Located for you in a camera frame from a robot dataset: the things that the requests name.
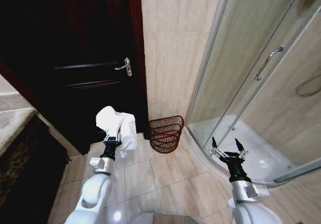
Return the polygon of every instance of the tiled floor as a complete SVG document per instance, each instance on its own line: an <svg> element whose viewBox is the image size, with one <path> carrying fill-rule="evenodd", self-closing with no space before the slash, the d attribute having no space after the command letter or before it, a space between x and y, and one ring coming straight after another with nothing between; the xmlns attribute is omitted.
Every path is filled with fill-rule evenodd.
<svg viewBox="0 0 321 224"><path fill-rule="evenodd" d="M138 137L136 150L124 159L116 156L114 183L105 208L109 224L130 223L139 213L153 209L188 214L208 224L231 222L227 205L231 195L197 162L183 136L178 148L166 155ZM73 211L83 183L93 175L88 162L103 148L102 143L95 143L87 155L75 157L66 166L48 223L63 223ZM117 211L121 213L119 221L113 218Z"/></svg>

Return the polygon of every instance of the marble countertop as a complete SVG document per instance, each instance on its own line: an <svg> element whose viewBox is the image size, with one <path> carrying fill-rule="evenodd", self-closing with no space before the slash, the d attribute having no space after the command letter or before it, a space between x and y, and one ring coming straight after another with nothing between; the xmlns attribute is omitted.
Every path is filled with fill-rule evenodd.
<svg viewBox="0 0 321 224"><path fill-rule="evenodd" d="M35 113L31 107L0 112L0 157Z"/></svg>

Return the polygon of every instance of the glass shower door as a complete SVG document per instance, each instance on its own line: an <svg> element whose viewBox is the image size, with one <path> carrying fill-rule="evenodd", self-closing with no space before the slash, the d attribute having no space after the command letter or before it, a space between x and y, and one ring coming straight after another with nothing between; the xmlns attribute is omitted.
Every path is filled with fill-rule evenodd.
<svg viewBox="0 0 321 224"><path fill-rule="evenodd" d="M188 127L203 147L292 3L293 0L226 0L188 119ZM232 123L235 117L229 116L228 122Z"/></svg>
<svg viewBox="0 0 321 224"><path fill-rule="evenodd" d="M237 150L234 139L228 138L235 131L247 131L250 134L244 135L244 140L258 142L260 136L244 125L237 126L242 121L237 120L316 11L316 6L317 0L226 1L187 124L210 156L211 136L224 151ZM273 51L273 57L264 66ZM256 79L262 66L260 78ZM279 174L296 167L291 161L281 160L277 153L272 153L275 158L271 161L284 166ZM264 171L266 156L252 155L250 159L255 157L255 163L262 168L258 168L252 178L258 182L270 181L271 175Z"/></svg>
<svg viewBox="0 0 321 224"><path fill-rule="evenodd" d="M235 138L244 145L243 167L255 181L283 182L321 167L321 8L314 10L264 85L240 105L220 143L224 151L236 150Z"/></svg>

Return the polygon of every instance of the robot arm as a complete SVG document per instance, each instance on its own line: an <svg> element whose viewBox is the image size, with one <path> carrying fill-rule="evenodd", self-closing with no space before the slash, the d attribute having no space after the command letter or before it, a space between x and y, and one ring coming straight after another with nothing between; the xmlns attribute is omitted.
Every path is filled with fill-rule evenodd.
<svg viewBox="0 0 321 224"><path fill-rule="evenodd" d="M270 209L258 204L257 199L268 197L268 189L264 185L255 185L242 168L245 161L243 145L235 139L240 153L222 152L217 148L212 137L212 153L222 162L226 163L230 171L230 183L233 187L233 206L236 224L279 224L282 223L278 216Z"/></svg>
<svg viewBox="0 0 321 224"><path fill-rule="evenodd" d="M121 145L119 131L116 137L107 136L103 143L104 153L98 158L91 158L89 164L95 175L88 179L82 187L81 197L74 211L68 216L67 224L99 224L105 223L100 215L105 207L105 198L111 186L111 175L115 161L116 147Z"/></svg>

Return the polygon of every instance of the door frame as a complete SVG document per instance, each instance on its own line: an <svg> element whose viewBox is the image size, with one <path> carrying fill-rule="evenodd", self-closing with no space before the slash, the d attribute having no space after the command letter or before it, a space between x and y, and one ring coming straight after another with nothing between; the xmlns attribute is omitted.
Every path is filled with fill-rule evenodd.
<svg viewBox="0 0 321 224"><path fill-rule="evenodd" d="M137 110L139 115L139 122L143 126L143 134L145 139L149 139L148 131L148 107L147 107L147 86L146 86L146 70L145 70L145 54L144 54L144 38L143 38L143 25L142 25L142 10L141 0L128 0L129 2L129 15L131 35L128 40L133 41L134 49L132 54L136 58L136 77L138 79L138 91L139 91L139 109ZM48 114L44 108L38 96L27 87L24 82L11 70L8 64L0 59L0 73L3 75L9 83L35 107L48 121L54 126L59 124L52 120L50 114Z"/></svg>

